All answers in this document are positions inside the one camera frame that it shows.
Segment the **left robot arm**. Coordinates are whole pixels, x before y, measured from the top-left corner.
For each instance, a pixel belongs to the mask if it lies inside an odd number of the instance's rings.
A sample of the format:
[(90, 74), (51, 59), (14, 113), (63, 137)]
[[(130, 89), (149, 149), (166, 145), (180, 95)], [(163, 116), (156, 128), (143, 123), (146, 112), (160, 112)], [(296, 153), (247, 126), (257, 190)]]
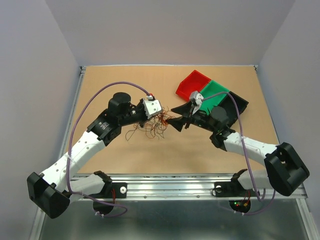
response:
[(30, 200), (51, 219), (59, 217), (71, 203), (82, 198), (115, 197), (112, 179), (102, 171), (77, 181), (71, 178), (99, 151), (121, 134), (122, 127), (139, 124), (162, 112), (154, 96), (131, 104), (131, 96), (117, 92), (105, 109), (82, 134), (80, 139), (52, 166), (27, 178)]

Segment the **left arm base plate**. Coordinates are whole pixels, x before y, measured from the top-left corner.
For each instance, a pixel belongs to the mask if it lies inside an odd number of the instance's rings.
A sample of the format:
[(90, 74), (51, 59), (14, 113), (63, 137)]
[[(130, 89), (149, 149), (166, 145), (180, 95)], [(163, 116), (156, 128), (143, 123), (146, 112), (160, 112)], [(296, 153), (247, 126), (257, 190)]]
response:
[(125, 199), (127, 197), (128, 184), (126, 182), (106, 183), (102, 190), (90, 194), (96, 199)]

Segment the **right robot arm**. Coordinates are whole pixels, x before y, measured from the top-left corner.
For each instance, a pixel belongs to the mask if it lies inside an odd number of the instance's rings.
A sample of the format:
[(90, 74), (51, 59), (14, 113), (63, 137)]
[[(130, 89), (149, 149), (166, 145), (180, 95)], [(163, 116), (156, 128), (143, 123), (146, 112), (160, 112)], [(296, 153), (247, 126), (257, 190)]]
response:
[(241, 136), (230, 128), (228, 112), (215, 106), (209, 114), (194, 111), (195, 106), (185, 103), (172, 108), (179, 117), (167, 120), (177, 131), (194, 125), (210, 131), (211, 143), (225, 152), (242, 155), (264, 166), (253, 171), (250, 167), (239, 171), (230, 182), (231, 192), (242, 195), (250, 189), (273, 189), (283, 196), (290, 196), (309, 176), (310, 171), (294, 149), (283, 142), (279, 145), (260, 142)]

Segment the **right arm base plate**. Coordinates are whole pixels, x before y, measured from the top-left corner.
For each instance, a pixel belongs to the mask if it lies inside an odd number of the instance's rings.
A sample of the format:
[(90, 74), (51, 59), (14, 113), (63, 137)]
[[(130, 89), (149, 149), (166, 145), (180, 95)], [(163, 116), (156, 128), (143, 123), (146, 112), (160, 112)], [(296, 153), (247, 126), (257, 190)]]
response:
[(214, 183), (211, 195), (217, 198), (244, 197), (248, 190), (244, 189), (238, 182), (218, 181)]

